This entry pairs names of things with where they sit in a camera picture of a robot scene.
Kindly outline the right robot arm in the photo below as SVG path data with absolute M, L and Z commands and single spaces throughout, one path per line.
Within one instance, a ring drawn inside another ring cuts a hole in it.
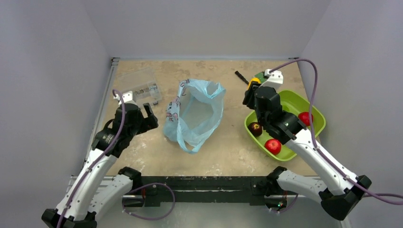
M 336 220 L 344 220 L 363 198 L 372 182 L 339 163 L 294 114 L 283 110 L 280 96 L 269 86 L 253 83 L 243 104 L 254 110 L 257 122 L 269 136 L 299 155 L 320 177 L 318 180 L 277 167 L 267 176 L 268 194 L 291 191 L 318 202 Z

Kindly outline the yellow fake fruit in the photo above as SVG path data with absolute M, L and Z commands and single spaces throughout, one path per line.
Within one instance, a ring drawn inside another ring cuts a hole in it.
M 255 84 L 259 84 L 259 85 L 261 84 L 260 79 L 257 77 L 254 77 L 250 80 L 250 82 L 248 83 L 248 90 L 251 88 L 252 85 L 255 85 Z

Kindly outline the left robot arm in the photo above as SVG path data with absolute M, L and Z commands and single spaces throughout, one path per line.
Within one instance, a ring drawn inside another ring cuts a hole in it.
M 54 209 L 43 212 L 42 221 L 49 228 L 97 227 L 114 200 L 127 192 L 137 194 L 142 187 L 140 172 L 124 167 L 115 181 L 97 192 L 106 173 L 136 135 L 157 127 L 158 119 L 149 103 L 142 107 L 135 102 L 119 105 L 115 117 L 95 135 L 76 181 Z

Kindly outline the dark red fake fruit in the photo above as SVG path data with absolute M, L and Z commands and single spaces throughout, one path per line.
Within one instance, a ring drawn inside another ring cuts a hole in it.
M 247 129 L 249 132 L 252 134 L 254 137 L 259 137 L 262 135 L 263 130 L 261 125 L 258 122 L 251 122 L 248 126 Z

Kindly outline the blue plastic bag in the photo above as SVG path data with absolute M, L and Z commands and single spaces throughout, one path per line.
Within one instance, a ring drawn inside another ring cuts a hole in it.
M 167 105 L 163 134 L 189 154 L 197 153 L 223 118 L 226 89 L 221 83 L 185 79 Z

